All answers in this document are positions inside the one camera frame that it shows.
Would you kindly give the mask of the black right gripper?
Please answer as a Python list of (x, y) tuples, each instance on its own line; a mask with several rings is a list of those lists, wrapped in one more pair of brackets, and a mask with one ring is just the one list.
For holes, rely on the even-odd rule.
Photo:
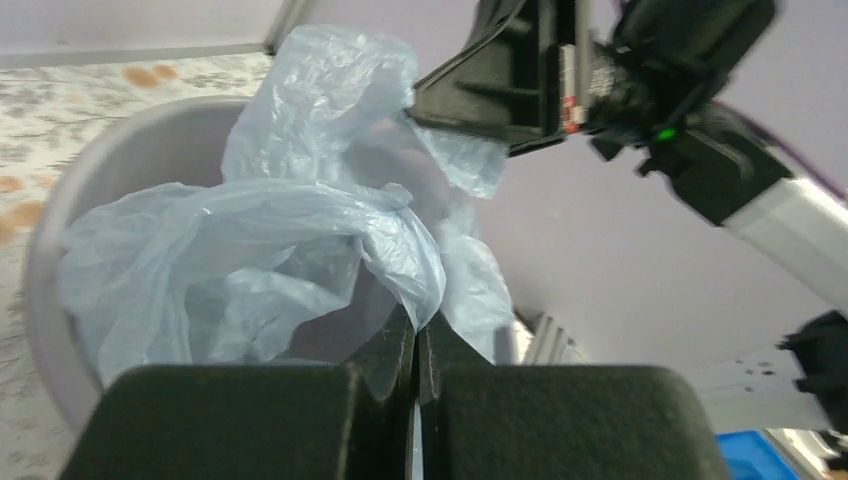
[(628, 1), (606, 42), (575, 40), (570, 0), (487, 0), (462, 50), (414, 86), (418, 124), (502, 142), (512, 157), (590, 136), (606, 160), (762, 163), (764, 141), (715, 96), (778, 15), (775, 1)]

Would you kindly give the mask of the light blue plastic trash bag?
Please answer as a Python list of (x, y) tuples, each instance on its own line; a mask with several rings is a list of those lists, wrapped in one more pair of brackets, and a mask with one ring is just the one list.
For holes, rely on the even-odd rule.
[(60, 237), (59, 298), (104, 384), (145, 364), (268, 363), (302, 324), (353, 305), (437, 313), (485, 359), (513, 318), (474, 202), (507, 149), (417, 125), (414, 51), (303, 25), (229, 133), (214, 187), (171, 182)]

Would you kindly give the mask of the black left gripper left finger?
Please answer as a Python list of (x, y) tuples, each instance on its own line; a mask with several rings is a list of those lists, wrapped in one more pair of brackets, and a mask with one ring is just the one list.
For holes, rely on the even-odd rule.
[(416, 332), (402, 307), (330, 366), (147, 366), (104, 393), (64, 479), (408, 479)]

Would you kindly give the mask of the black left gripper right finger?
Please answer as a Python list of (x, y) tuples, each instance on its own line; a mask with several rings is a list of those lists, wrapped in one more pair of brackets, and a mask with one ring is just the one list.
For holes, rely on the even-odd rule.
[(427, 479), (725, 479), (690, 385), (656, 366), (495, 366), (442, 317), (418, 335)]

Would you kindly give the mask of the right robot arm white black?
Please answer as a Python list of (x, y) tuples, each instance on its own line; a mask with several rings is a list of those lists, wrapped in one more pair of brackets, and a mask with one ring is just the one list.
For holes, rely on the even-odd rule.
[(605, 42), (586, 1), (482, 1), (462, 50), (414, 87), (409, 116), (504, 142), (511, 156), (589, 137), (605, 160), (644, 150), (676, 198), (826, 301), (780, 342), (801, 375), (784, 401), (711, 378), (721, 430), (847, 430), (847, 204), (800, 156), (716, 95), (778, 12), (774, 1), (623, 1)]

